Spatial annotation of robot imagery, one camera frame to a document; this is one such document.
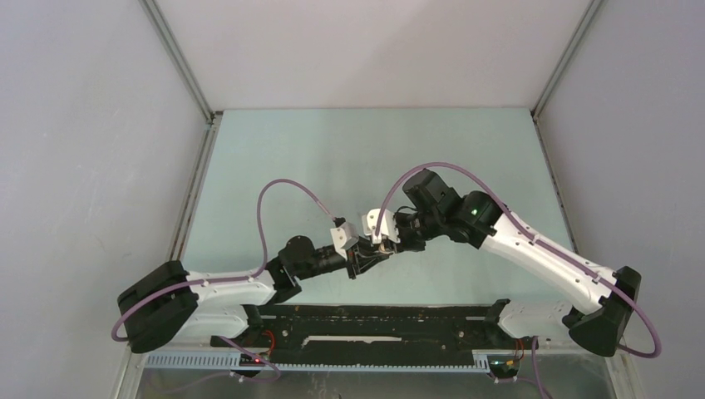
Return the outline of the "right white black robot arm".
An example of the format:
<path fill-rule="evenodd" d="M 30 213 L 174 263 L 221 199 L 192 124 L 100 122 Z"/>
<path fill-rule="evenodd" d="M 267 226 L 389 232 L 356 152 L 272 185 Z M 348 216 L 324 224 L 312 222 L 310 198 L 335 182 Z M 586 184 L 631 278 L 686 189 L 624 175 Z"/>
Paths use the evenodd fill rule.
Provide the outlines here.
<path fill-rule="evenodd" d="M 562 301 L 548 304 L 496 301 L 483 326 L 491 346 L 540 336 L 569 338 L 601 357 L 621 349 L 642 281 L 637 270 L 613 270 L 582 258 L 532 229 L 488 193 L 459 195 L 432 170 L 419 170 L 401 187 L 412 212 L 372 209 L 362 217 L 364 234 L 373 243 L 393 243 L 398 252 L 422 251 L 426 242 L 446 236 L 508 259 L 563 294 Z"/>

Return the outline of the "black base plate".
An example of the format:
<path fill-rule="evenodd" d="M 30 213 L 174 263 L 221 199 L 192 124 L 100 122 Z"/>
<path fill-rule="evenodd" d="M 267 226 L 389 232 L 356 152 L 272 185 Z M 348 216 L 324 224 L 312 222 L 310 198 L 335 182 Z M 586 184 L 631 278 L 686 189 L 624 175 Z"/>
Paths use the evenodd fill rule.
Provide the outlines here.
<path fill-rule="evenodd" d="M 498 325 L 497 306 L 265 305 L 260 328 L 231 341 L 273 363 L 459 366 Z"/>

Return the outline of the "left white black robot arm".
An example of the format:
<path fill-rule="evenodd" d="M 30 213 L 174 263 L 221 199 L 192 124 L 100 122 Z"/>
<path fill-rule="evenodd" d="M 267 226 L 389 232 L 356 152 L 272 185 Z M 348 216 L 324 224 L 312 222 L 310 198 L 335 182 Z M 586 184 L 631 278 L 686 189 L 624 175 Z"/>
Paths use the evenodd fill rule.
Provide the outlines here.
<path fill-rule="evenodd" d="M 304 279 L 337 270 L 356 278 L 388 259 L 394 249 L 392 242 L 374 244 L 365 238 L 348 249 L 333 244 L 314 248 L 311 239 L 299 235 L 258 277 L 189 272 L 179 260 L 168 261 L 118 296 L 120 325 L 133 353 L 216 336 L 253 346 L 263 335 L 257 319 L 260 306 L 291 299 L 301 292 Z"/>

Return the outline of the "aluminium frame rail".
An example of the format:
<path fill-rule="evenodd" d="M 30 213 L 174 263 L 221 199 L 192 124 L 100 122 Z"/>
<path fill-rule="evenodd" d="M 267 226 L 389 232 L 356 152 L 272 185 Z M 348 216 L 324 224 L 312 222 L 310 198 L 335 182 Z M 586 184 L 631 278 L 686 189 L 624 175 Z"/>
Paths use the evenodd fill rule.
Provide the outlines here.
<path fill-rule="evenodd" d="M 509 336 L 495 334 L 490 335 L 481 343 L 476 344 L 473 352 L 513 356 L 516 352 L 520 354 L 521 348 L 524 348 L 524 354 L 528 356 L 532 342 L 532 336 L 512 338 Z M 536 352 L 538 354 L 592 355 L 592 352 L 587 351 L 571 340 L 563 340 L 553 337 L 539 337 L 536 345 Z"/>

